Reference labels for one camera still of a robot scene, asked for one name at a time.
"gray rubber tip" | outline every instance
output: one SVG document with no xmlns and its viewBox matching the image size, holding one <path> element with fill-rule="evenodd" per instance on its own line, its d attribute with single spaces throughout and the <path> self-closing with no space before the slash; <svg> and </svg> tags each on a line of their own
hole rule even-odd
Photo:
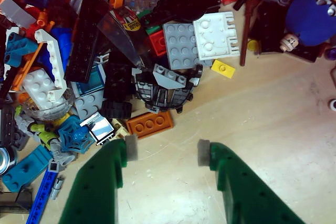
<svg viewBox="0 0 336 224">
<path fill-rule="evenodd" d="M 127 161 L 136 161 L 138 160 L 138 136 L 131 135 L 125 136 L 126 143 L 126 153 L 127 153 Z"/>
<path fill-rule="evenodd" d="M 210 141 L 200 139 L 198 144 L 198 166 L 210 165 Z"/>
</svg>

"yellow lego tile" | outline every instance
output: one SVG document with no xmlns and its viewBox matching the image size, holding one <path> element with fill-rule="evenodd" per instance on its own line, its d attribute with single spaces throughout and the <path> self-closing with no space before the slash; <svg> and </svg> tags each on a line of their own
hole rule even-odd
<svg viewBox="0 0 336 224">
<path fill-rule="evenodd" d="M 214 70 L 217 73 L 220 73 L 222 76 L 226 76 L 227 78 L 232 78 L 233 74 L 235 73 L 236 69 L 219 61 L 215 60 L 212 64 L 211 70 Z"/>
</svg>

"blue round object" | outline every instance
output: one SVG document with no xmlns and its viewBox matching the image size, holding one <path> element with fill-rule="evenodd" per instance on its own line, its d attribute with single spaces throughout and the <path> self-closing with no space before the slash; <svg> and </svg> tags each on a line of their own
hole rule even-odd
<svg viewBox="0 0 336 224">
<path fill-rule="evenodd" d="M 286 29 L 304 46 L 317 46 L 336 34 L 336 17 L 328 15 L 328 5 L 316 0 L 293 0 L 286 16 Z"/>
</svg>

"pile of lego pieces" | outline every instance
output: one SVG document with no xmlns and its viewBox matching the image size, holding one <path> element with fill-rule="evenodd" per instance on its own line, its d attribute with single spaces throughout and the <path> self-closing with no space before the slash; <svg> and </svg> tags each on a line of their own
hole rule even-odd
<svg viewBox="0 0 336 224">
<path fill-rule="evenodd" d="M 235 10 L 246 4 L 241 52 L 234 12 L 218 12 L 234 2 Z M 335 4 L 0 0 L 0 176 L 16 194 L 12 212 L 18 207 L 30 211 L 27 223 L 38 223 L 49 195 L 55 199 L 60 190 L 63 179 L 57 174 L 93 143 L 171 129 L 169 110 L 182 113 L 204 68 L 233 77 L 235 69 L 219 58 L 240 56 L 243 66 L 248 48 L 259 54 L 290 51 L 315 61 L 330 38 L 327 56 L 336 59 Z M 250 29 L 257 6 L 258 18 Z M 133 98 L 149 112 L 131 118 Z M 30 137 L 41 145 L 17 163 L 16 152 Z M 27 186 L 45 169 L 32 205 Z"/>
</svg>

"wooden table surface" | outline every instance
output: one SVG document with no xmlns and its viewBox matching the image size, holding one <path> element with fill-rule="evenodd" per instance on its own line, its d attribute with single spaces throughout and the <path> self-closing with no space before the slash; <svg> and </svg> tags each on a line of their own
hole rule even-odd
<svg viewBox="0 0 336 224">
<path fill-rule="evenodd" d="M 234 12 L 238 38 L 243 11 Z M 223 62 L 236 68 L 231 80 L 206 69 L 194 100 L 182 114 L 172 111 L 174 128 L 139 140 L 139 160 L 122 170 L 119 223 L 226 223 L 215 173 L 197 166 L 203 138 L 229 146 L 307 224 L 334 224 L 336 112 L 328 108 L 336 97 L 334 62 L 251 52 L 245 67 L 239 58 Z M 132 116 L 145 112 L 141 101 L 134 100 L 133 108 Z M 19 160 L 36 146 L 29 140 Z M 58 198 L 48 201 L 41 224 L 58 222 L 76 172 L 98 149 L 91 146 L 61 173 L 65 182 Z M 43 174 L 31 185 L 34 196 Z M 5 214 L 0 223 L 25 223 L 27 217 Z"/>
</svg>

